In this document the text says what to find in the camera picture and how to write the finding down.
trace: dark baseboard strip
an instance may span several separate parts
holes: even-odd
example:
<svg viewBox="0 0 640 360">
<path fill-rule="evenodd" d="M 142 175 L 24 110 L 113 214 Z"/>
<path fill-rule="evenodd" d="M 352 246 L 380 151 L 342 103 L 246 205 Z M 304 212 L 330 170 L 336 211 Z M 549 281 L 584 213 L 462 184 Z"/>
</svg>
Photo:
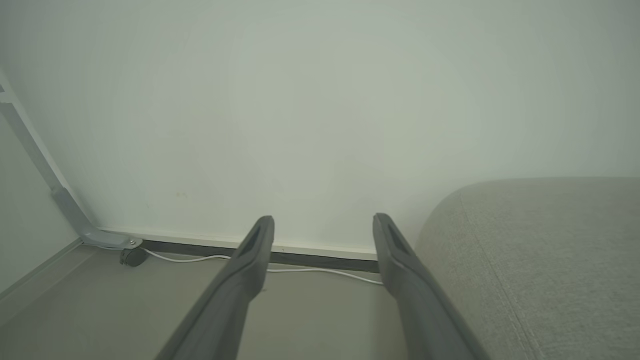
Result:
<svg viewBox="0 0 640 360">
<path fill-rule="evenodd" d="M 235 249 L 225 247 L 210 247 L 202 245 L 188 245 L 178 243 L 165 243 L 161 241 L 145 240 L 142 247 L 156 252 L 169 252 L 172 254 L 192 255 L 192 256 L 211 256 L 211 255 L 227 255 L 231 256 Z M 328 268 L 337 270 L 356 270 L 364 272 L 372 272 L 379 274 L 378 262 L 375 260 L 354 260 L 331 258 L 329 256 L 300 255 L 300 254 L 284 254 L 281 252 L 271 253 L 271 263 L 309 266 L 312 268 Z"/>
</svg>

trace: sofa seam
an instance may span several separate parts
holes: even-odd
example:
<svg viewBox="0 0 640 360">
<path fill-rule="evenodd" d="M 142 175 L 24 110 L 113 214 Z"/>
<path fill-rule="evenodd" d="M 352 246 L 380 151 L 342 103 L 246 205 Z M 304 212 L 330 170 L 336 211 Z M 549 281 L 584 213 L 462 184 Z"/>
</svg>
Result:
<svg viewBox="0 0 640 360">
<path fill-rule="evenodd" d="M 462 200 L 462 191 L 458 192 L 458 200 L 459 200 L 460 206 L 462 208 L 462 213 L 465 216 L 466 223 L 471 225 L 471 221 L 469 220 L 469 216 L 467 214 L 467 209 L 466 209 L 465 204 L 464 204 L 464 202 Z M 482 246 L 482 243 L 480 242 L 480 240 L 478 239 L 478 237 L 477 237 L 477 235 L 476 235 L 476 233 L 474 231 L 472 231 L 472 236 L 476 240 L 476 243 L 477 243 L 478 247 L 480 248 L 480 251 L 482 252 L 482 255 L 484 256 L 484 258 L 486 259 L 487 264 L 489 265 L 489 269 L 491 269 L 494 278 L 497 280 L 498 285 L 500 286 L 500 291 L 499 291 L 500 303 L 503 306 L 508 305 L 509 312 L 511 314 L 513 314 L 513 316 L 515 317 L 516 321 L 514 321 L 512 316 L 509 315 L 509 321 L 511 322 L 511 326 L 513 327 L 513 329 L 516 332 L 516 336 L 518 337 L 518 343 L 520 344 L 520 347 L 522 348 L 522 350 L 524 350 L 525 357 L 527 359 L 529 359 L 529 355 L 528 355 L 528 353 L 527 353 L 527 351 L 525 349 L 525 345 L 524 345 L 524 342 L 522 340 L 522 337 L 518 333 L 518 329 L 516 328 L 516 324 L 517 324 L 517 326 L 519 326 L 520 330 L 522 331 L 522 334 L 524 335 L 526 343 L 528 344 L 529 348 L 532 350 L 531 352 L 532 352 L 534 358 L 538 359 L 538 355 L 537 355 L 536 351 L 534 350 L 537 347 L 534 347 L 532 342 L 531 342 L 531 339 L 529 339 L 529 336 L 527 335 L 527 331 L 525 330 L 524 326 L 522 325 L 522 320 L 520 319 L 520 317 L 518 315 L 518 311 L 516 311 L 516 308 L 515 308 L 515 306 L 513 305 L 512 301 L 511 301 L 511 297 L 509 296 L 509 293 L 507 292 L 506 287 L 504 286 L 504 284 L 502 283 L 502 280 L 498 276 L 498 271 L 496 271 L 495 267 L 493 266 L 493 263 L 491 262 L 491 259 L 490 259 L 489 255 L 487 254 L 486 250 Z M 507 304 L 505 304 L 503 297 L 506 297 Z"/>
</svg>

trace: baseboard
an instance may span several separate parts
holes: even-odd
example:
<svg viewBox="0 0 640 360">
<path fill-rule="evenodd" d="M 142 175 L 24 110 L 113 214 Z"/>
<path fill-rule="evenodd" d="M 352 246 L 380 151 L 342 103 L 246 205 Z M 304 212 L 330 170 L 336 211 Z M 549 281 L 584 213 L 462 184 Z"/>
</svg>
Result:
<svg viewBox="0 0 640 360">
<path fill-rule="evenodd" d="M 172 254 L 182 254 L 198 257 L 211 255 L 232 256 L 235 251 L 235 249 L 226 247 L 168 243 L 152 240 L 143 241 L 141 247 L 155 252 L 168 252 Z M 269 263 L 305 266 L 308 268 L 354 270 L 372 272 L 375 274 L 380 273 L 378 262 L 375 260 L 342 259 L 329 256 L 287 254 L 284 252 L 272 251 L 269 257 Z"/>
<path fill-rule="evenodd" d="M 0 326 L 95 254 L 96 248 L 80 244 L 73 241 L 0 294 Z"/>
<path fill-rule="evenodd" d="M 199 234 L 179 234 L 169 232 L 157 232 L 139 229 L 126 229 L 122 227 L 98 227 L 100 230 L 111 233 L 135 236 L 144 240 L 161 241 L 166 243 L 180 243 L 187 245 L 200 245 L 211 247 L 224 247 L 236 249 L 242 242 L 242 238 L 226 236 L 208 236 Z M 300 254 L 326 256 L 330 258 L 355 259 L 355 260 L 377 260 L 375 249 L 359 249 L 352 247 L 326 246 L 326 245 L 306 245 L 299 243 L 286 243 L 274 241 L 271 247 L 272 252 L 284 254 Z"/>
</svg>

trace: gray plastic bar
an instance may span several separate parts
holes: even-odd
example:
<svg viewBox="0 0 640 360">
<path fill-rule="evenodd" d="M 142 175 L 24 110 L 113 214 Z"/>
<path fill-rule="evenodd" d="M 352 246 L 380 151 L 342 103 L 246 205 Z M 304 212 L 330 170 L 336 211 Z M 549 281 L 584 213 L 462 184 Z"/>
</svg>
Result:
<svg viewBox="0 0 640 360">
<path fill-rule="evenodd" d="M 373 238 L 382 283 L 400 310 L 409 358 L 488 359 L 391 217 L 374 216 Z"/>
<path fill-rule="evenodd" d="M 38 169 L 47 186 L 51 189 L 51 196 L 58 204 L 60 211 L 62 211 L 67 221 L 69 221 L 76 233 L 80 235 L 85 244 L 124 249 L 133 249 L 140 246 L 141 239 L 107 233 L 93 226 L 69 191 L 62 186 L 58 176 L 49 166 L 49 162 L 40 151 L 38 144 L 31 136 L 29 129 L 24 125 L 13 104 L 0 103 L 0 113 L 9 123 L 27 155 L 29 155 L 36 169 Z"/>
<path fill-rule="evenodd" d="M 264 285 L 274 226 L 270 216 L 258 219 L 156 360 L 236 358 L 249 302 Z"/>
<path fill-rule="evenodd" d="M 47 186 L 51 190 L 61 188 L 62 184 L 60 183 L 60 180 L 58 180 L 56 173 L 54 173 L 53 169 L 49 166 L 47 159 L 45 159 L 44 155 L 40 151 L 40 148 L 34 141 L 27 127 L 24 125 L 22 118 L 18 115 L 18 111 L 16 111 L 13 104 L 0 103 L 0 113 L 2 113 L 6 121 L 9 123 L 9 126 L 13 130 L 15 136 L 20 140 L 22 147 L 31 158 L 31 161 L 40 172 L 40 175 L 42 175 Z"/>
<path fill-rule="evenodd" d="M 93 226 L 67 189 L 62 187 L 54 189 L 51 195 L 85 244 L 133 249 L 142 243 L 142 239 L 107 233 Z"/>
</svg>

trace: gray floor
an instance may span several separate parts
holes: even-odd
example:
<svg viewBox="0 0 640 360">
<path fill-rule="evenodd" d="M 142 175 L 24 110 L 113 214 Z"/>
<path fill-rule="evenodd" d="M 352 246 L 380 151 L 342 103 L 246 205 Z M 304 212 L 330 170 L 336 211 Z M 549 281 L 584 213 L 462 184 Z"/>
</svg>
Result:
<svg viewBox="0 0 640 360">
<path fill-rule="evenodd" d="M 100 250 L 0 328 L 0 359 L 153 359 L 223 264 L 150 258 L 129 268 L 118 264 L 118 252 Z M 384 288 L 324 273 L 268 274 L 238 355 L 405 358 Z"/>
</svg>

